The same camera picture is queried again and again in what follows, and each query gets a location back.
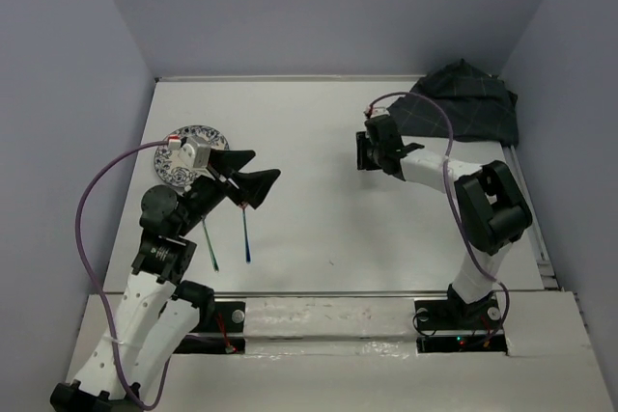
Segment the dark checked cloth napkin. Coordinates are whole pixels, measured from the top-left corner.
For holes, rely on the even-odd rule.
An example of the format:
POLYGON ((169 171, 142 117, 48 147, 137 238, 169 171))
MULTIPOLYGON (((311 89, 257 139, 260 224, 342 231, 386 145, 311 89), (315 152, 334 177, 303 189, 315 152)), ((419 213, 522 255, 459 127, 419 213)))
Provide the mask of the dark checked cloth napkin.
POLYGON ((420 78, 388 112, 404 136, 446 138, 450 123, 456 141, 515 147, 520 141, 517 101, 498 76, 460 60, 420 78))

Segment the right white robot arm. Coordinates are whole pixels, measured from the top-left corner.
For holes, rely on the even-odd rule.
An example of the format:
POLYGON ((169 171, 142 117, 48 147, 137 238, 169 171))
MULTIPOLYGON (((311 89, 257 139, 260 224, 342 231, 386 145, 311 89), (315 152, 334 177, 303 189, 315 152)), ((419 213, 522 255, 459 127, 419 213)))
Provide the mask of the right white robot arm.
POLYGON ((422 336, 439 331, 501 329, 508 311, 494 288, 512 245, 532 224, 532 213, 509 166, 502 161, 474 164, 438 154, 418 143, 405 144, 388 115, 368 119, 355 135, 360 171, 382 171, 445 194, 463 239, 462 266, 442 300, 418 301, 414 325, 422 336))

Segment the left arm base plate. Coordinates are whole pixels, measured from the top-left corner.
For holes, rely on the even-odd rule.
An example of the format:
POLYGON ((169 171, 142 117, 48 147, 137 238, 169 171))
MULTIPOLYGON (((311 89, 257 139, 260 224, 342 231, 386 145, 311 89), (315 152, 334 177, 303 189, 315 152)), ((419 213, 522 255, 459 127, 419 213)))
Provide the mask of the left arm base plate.
POLYGON ((211 316, 201 316, 175 354, 243 354, 246 304, 242 300, 217 300, 211 316))

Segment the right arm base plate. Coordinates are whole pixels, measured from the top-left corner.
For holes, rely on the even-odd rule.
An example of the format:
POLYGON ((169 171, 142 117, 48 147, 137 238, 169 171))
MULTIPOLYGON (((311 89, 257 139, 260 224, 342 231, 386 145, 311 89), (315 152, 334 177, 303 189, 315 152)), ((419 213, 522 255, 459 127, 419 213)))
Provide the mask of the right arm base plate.
POLYGON ((494 297, 472 306, 472 312, 457 313, 446 299, 414 301, 412 325, 419 354, 508 352, 502 313, 494 297))

